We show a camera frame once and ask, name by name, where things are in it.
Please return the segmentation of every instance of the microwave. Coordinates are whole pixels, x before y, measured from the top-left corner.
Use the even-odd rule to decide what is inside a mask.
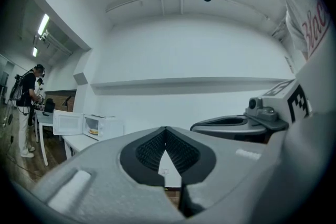
[[[124,135],[122,120],[114,116],[100,116],[54,110],[54,135],[85,134],[98,141]]]

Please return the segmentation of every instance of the fluorescent light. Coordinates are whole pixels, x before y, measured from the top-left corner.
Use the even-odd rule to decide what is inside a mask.
[[[33,50],[33,56],[36,57],[36,55],[37,55],[37,48],[34,47],[34,50]]]
[[[42,36],[42,34],[43,34],[43,32],[44,32],[44,28],[46,27],[48,21],[49,21],[49,16],[48,16],[47,14],[45,14],[45,15],[43,16],[43,19],[42,19],[40,28],[38,29],[38,34],[39,34],[40,36]]]

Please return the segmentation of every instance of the white pants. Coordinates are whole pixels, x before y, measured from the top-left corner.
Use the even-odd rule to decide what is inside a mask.
[[[19,148],[21,153],[28,152],[27,129],[30,107],[18,106],[19,113]]]

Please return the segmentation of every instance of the wall shelf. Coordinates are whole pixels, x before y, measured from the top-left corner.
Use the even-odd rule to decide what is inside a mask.
[[[194,77],[92,83],[96,95],[197,94],[268,90],[286,81],[274,78]]]

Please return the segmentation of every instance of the table leg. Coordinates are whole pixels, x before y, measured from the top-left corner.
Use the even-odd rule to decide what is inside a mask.
[[[46,155],[46,150],[44,148],[44,141],[43,141],[43,125],[40,123],[40,141],[41,141],[41,149],[42,149],[42,155],[43,155],[43,160],[44,164],[48,166],[48,161],[47,161],[47,155]]]
[[[67,159],[70,159],[71,158],[71,148],[67,144],[67,142],[65,142],[65,140],[64,140],[64,148],[65,148],[65,155],[67,156]]]
[[[36,138],[36,142],[38,142],[38,134],[37,134],[37,116],[35,116],[35,138]]]

